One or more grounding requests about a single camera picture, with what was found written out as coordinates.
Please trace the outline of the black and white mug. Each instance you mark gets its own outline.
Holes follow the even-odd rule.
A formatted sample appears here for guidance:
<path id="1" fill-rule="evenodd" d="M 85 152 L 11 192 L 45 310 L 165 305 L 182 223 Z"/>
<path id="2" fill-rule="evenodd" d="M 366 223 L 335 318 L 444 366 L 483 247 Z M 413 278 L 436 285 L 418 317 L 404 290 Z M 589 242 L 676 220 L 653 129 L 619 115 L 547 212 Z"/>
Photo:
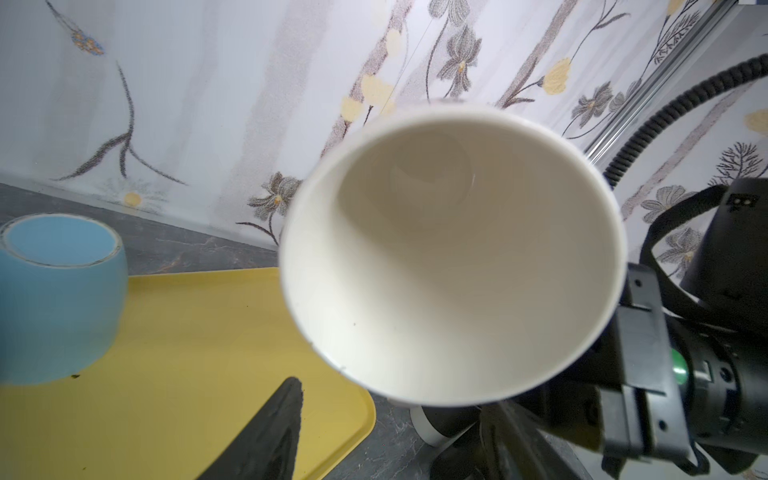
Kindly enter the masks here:
<path id="1" fill-rule="evenodd" d="M 464 434 L 479 418 L 480 408 L 427 407 L 410 408 L 413 427 L 422 441 L 431 447 L 442 448 Z"/>

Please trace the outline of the yellow tray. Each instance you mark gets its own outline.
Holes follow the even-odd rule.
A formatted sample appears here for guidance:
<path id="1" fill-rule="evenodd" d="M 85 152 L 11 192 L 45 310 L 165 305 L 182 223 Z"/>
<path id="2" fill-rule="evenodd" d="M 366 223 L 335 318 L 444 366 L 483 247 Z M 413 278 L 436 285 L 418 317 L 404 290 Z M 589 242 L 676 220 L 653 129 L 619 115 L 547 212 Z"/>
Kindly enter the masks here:
<path id="1" fill-rule="evenodd" d="M 373 430 L 370 394 L 302 337 L 274 268 L 134 276 L 120 332 L 87 369 L 1 390 L 5 479 L 192 479 L 288 378 L 294 475 L 320 479 Z"/>

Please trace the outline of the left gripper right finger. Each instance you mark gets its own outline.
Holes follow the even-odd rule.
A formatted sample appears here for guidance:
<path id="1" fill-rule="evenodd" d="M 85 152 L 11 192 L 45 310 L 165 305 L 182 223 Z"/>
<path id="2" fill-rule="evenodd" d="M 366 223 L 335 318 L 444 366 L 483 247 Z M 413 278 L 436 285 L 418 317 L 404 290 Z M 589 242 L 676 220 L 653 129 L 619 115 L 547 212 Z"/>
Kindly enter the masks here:
<path id="1" fill-rule="evenodd" d="M 566 441 L 542 432 L 527 412 L 512 402 L 480 409 L 479 435 L 486 479 L 589 479 Z"/>

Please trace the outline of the light blue mug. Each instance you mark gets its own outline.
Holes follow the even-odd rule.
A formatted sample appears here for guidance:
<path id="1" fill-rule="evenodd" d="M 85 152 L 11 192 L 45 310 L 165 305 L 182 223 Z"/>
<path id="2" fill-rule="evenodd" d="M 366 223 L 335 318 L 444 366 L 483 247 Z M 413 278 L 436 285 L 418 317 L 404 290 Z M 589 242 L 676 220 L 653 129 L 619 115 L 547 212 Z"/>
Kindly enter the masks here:
<path id="1" fill-rule="evenodd" d="M 123 241 L 100 221 L 48 213 L 2 225 L 2 384 L 47 383 L 99 360 L 118 334 L 127 286 Z"/>

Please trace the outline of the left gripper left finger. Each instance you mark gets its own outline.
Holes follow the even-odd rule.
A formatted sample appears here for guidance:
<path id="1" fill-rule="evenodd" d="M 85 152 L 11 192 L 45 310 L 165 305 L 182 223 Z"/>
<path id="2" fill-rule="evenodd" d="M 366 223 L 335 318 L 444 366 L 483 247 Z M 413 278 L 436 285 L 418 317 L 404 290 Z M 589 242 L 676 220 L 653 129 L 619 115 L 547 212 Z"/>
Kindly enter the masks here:
<path id="1" fill-rule="evenodd" d="M 301 431 L 303 390 L 289 377 L 235 439 L 200 475 L 202 479 L 290 480 Z"/>

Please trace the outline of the pink mug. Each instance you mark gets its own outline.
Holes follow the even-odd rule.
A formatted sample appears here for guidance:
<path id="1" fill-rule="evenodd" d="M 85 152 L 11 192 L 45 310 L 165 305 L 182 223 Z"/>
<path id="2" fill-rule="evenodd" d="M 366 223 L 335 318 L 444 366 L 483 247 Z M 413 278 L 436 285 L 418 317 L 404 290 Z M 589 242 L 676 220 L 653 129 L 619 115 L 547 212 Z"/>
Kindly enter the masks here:
<path id="1" fill-rule="evenodd" d="M 349 135 L 284 221 L 286 306 L 356 384 L 425 406 L 514 397 L 603 333 L 628 270 L 611 189 L 552 130 L 481 105 Z"/>

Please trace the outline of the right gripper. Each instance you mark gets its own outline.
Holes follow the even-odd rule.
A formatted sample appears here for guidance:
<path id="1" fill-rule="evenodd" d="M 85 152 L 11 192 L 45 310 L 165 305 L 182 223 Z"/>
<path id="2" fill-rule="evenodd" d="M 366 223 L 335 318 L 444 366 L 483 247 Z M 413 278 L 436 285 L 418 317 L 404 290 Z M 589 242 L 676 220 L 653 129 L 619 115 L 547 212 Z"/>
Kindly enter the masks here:
<path id="1" fill-rule="evenodd" d="M 767 182 L 740 179 L 649 227 L 607 329 L 564 373 L 517 398 L 553 434 L 629 459 L 730 473 L 767 451 Z"/>

